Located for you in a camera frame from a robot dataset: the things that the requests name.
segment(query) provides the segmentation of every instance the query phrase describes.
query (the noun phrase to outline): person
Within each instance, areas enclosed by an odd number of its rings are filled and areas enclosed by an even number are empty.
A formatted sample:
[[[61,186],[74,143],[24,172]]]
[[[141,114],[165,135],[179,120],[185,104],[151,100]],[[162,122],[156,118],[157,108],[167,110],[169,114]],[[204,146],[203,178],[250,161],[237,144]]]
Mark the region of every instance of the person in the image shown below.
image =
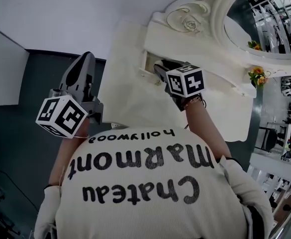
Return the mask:
[[[231,157],[200,98],[184,107],[190,131],[114,128],[64,139],[35,239],[55,230],[59,239],[268,238],[268,197]],[[87,120],[77,135],[88,128]]]

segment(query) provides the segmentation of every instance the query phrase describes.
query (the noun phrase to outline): white sweater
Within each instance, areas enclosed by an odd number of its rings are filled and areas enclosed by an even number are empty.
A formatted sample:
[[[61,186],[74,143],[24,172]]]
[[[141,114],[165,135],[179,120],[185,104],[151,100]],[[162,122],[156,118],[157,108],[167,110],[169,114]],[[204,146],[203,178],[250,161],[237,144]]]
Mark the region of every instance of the white sweater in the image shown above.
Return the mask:
[[[259,185],[195,134],[127,128],[76,150],[62,187],[45,189],[35,238],[56,228],[59,239],[245,239],[255,224],[268,238],[272,223]]]

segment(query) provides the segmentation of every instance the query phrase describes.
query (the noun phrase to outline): white ornate mirror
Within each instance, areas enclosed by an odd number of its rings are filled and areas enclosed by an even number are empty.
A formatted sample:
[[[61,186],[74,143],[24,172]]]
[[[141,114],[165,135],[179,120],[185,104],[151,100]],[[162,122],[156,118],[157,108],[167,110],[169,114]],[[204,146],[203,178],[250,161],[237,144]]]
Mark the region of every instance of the white ornate mirror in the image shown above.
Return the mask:
[[[273,73],[291,66],[291,0],[216,0],[211,31],[246,63],[274,68]]]

